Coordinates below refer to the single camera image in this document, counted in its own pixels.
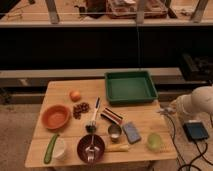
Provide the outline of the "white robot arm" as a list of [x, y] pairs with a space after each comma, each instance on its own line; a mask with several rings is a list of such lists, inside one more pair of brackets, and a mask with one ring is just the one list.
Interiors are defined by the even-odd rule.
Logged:
[[158, 112], [179, 113], [187, 117], [202, 112], [213, 115], [213, 86], [198, 87], [189, 94], [178, 96], [168, 107], [160, 108]]

